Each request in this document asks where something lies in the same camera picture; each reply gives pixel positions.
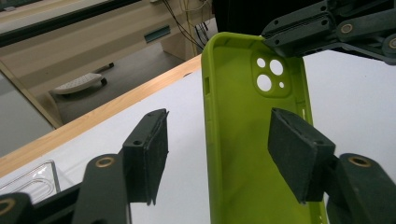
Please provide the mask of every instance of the desk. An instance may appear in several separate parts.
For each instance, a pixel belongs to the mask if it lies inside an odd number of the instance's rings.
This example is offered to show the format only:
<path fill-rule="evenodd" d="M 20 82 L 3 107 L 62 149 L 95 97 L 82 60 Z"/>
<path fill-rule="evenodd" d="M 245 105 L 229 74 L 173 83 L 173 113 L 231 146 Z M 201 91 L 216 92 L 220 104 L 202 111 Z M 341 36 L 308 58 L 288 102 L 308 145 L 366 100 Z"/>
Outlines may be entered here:
<path fill-rule="evenodd" d="M 336 155 L 351 152 L 370 157 L 396 181 L 395 67 L 332 51 L 311 55 L 304 61 L 314 124 L 337 145 Z M 88 154 L 119 150 L 134 127 L 133 123 L 138 122 L 144 113 L 164 105 L 170 110 L 170 154 L 160 185 L 158 205 L 134 204 L 134 221 L 159 223 L 158 220 L 164 218 L 162 223 L 209 223 L 199 62 L 200 57 L 187 61 L 1 158 L 0 176 L 29 161 L 58 158 L 55 162 L 61 178 L 66 179 L 65 184 L 74 184 L 82 178 L 80 164 L 89 158 Z M 183 78 L 192 71 L 196 72 Z M 131 121 L 131 127 L 125 128 L 125 123 L 130 124 L 126 120 Z M 70 161 L 79 165 L 70 167 Z M 1 180 L 6 181 L 14 174 Z"/>

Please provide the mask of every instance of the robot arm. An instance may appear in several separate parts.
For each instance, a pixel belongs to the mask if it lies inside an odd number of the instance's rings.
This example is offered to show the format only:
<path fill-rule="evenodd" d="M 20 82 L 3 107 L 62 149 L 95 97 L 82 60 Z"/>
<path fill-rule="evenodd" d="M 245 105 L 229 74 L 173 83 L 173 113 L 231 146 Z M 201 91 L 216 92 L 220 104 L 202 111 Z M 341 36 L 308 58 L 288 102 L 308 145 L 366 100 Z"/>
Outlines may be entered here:
<path fill-rule="evenodd" d="M 283 57 L 334 49 L 396 65 L 396 1 L 325 0 L 272 20 L 262 36 Z"/>

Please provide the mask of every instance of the black metal bracket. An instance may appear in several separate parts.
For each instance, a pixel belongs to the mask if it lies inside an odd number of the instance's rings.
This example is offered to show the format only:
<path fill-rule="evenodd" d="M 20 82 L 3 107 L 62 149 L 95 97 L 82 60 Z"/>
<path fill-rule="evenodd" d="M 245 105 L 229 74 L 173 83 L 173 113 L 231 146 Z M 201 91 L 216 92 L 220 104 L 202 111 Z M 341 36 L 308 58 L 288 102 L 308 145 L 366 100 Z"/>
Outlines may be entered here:
<path fill-rule="evenodd" d="M 294 113 L 272 110 L 268 150 L 299 203 L 329 195 L 332 224 L 396 223 L 396 185 L 366 157 L 343 154 L 335 144 Z"/>
<path fill-rule="evenodd" d="M 263 43 L 283 57 L 325 49 L 396 65 L 393 0 L 324 0 L 271 21 Z"/>
<path fill-rule="evenodd" d="M 24 193 L 0 196 L 0 223 L 132 223 L 130 203 L 156 202 L 168 153 L 167 112 L 143 117 L 119 154 L 91 160 L 83 181 L 40 203 Z"/>

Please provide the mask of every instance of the white wall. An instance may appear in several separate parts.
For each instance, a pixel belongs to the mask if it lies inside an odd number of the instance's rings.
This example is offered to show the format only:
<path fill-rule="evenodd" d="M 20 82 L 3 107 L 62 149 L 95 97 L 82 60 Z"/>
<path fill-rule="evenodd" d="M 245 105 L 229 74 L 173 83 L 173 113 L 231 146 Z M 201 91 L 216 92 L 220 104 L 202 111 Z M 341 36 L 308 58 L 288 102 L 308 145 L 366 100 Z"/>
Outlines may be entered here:
<path fill-rule="evenodd" d="M 0 157 L 52 130 L 47 121 L 0 73 Z"/>

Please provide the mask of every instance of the white table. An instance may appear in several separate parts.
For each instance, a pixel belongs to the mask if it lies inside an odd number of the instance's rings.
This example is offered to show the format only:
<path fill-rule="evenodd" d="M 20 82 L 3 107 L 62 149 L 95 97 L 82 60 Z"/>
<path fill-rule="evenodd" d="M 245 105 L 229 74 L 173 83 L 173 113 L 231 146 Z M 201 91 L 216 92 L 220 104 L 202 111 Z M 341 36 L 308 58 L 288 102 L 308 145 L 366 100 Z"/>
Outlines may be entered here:
<path fill-rule="evenodd" d="M 314 124 L 337 145 L 379 162 L 396 182 L 396 67 L 326 51 L 305 58 Z M 157 205 L 132 205 L 134 223 L 209 223 L 205 162 L 205 126 L 201 71 L 130 106 L 21 169 L 53 159 L 61 188 L 77 184 L 86 163 L 117 153 L 137 122 L 149 111 L 166 108 L 168 160 Z"/>

